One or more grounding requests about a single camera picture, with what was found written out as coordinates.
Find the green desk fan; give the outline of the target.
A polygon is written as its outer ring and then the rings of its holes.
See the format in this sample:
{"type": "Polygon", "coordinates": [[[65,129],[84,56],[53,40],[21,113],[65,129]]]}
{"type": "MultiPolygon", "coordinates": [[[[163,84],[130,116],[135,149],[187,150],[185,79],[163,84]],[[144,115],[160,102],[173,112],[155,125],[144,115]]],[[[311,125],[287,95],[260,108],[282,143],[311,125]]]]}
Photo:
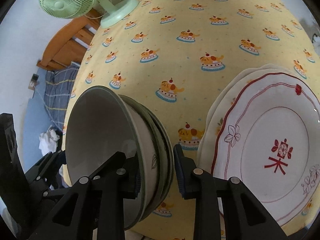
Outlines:
{"type": "Polygon", "coordinates": [[[121,21],[138,6],[137,0],[123,0],[114,5],[110,0],[39,0],[41,8],[49,15],[57,18],[78,18],[87,14],[95,4],[105,10],[100,26],[108,28],[121,21]]]}

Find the blue checked bedsheet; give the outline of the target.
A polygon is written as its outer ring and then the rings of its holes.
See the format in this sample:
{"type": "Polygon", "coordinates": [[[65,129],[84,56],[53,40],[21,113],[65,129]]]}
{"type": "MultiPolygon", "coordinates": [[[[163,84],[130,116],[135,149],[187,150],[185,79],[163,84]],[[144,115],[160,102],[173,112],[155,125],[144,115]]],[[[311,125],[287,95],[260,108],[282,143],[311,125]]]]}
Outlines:
{"type": "Polygon", "coordinates": [[[46,88],[46,70],[39,68],[37,71],[38,84],[33,96],[28,100],[23,125],[22,157],[23,170],[27,172],[39,159],[42,152],[39,149],[39,136],[53,125],[43,103],[46,88]]]}

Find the wooden bed headboard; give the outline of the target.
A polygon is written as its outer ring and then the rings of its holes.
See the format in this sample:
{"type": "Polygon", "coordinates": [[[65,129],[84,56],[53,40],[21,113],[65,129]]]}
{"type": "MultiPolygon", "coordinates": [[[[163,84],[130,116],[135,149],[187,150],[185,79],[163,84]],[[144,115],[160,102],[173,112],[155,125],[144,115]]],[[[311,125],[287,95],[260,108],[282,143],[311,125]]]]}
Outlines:
{"type": "Polygon", "coordinates": [[[70,66],[72,62],[80,63],[93,40],[93,32],[100,27],[101,16],[97,10],[91,9],[85,16],[71,20],[50,40],[36,65],[55,71],[70,66]]]}

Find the grey plaid pillow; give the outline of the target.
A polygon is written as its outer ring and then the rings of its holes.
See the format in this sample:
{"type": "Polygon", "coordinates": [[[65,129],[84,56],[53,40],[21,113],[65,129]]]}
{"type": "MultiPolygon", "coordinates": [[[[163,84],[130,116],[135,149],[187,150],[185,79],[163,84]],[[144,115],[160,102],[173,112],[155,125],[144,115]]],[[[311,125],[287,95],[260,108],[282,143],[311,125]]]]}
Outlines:
{"type": "Polygon", "coordinates": [[[65,129],[65,116],[73,86],[78,74],[80,64],[71,62],[71,65],[57,71],[47,71],[44,91],[44,109],[51,122],[61,132],[65,129]]]}

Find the scalloped orange-flower plate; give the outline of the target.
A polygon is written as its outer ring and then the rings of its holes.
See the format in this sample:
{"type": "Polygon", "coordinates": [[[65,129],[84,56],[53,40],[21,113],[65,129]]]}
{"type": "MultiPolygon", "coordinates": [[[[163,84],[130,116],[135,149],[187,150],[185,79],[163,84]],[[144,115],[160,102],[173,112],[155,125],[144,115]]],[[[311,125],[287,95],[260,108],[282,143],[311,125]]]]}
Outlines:
{"type": "Polygon", "coordinates": [[[219,133],[218,128],[222,127],[226,112],[232,107],[240,93],[240,90],[242,90],[252,80],[266,74],[267,72],[292,73],[287,68],[271,63],[259,68],[248,68],[243,70],[222,90],[210,107],[206,118],[205,130],[209,129],[209,133],[217,135],[219,133]]]}

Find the white crumpled cloth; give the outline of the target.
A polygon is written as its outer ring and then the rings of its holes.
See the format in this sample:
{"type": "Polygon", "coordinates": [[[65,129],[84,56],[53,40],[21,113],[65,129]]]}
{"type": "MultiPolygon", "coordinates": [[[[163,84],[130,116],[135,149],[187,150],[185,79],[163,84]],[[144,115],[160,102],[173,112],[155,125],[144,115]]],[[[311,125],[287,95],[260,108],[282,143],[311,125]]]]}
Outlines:
{"type": "Polygon", "coordinates": [[[39,135],[39,150],[45,156],[48,153],[55,153],[58,148],[60,136],[53,127],[39,135]]]}

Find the wall power outlet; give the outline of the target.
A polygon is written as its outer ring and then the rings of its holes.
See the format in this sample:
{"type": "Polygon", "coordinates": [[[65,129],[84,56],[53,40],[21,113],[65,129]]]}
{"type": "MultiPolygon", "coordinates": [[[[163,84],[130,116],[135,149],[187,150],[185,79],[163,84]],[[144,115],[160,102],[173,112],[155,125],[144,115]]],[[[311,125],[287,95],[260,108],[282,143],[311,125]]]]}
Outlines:
{"type": "Polygon", "coordinates": [[[35,91],[38,84],[39,84],[39,75],[33,74],[29,82],[28,89],[35,91]]]}

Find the yellow patterned tablecloth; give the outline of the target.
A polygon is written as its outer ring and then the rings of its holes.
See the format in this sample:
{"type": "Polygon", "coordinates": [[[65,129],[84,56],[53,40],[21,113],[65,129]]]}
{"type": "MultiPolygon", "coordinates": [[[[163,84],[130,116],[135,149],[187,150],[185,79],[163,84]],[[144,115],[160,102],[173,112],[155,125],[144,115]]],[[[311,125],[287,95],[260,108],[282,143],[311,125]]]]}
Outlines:
{"type": "Polygon", "coordinates": [[[139,0],[116,25],[100,28],[85,53],[68,109],[89,87],[142,103],[160,119],[171,142],[186,124],[202,131],[214,100],[248,68],[273,63],[294,70],[319,93],[319,56],[280,0],[139,0]]]}

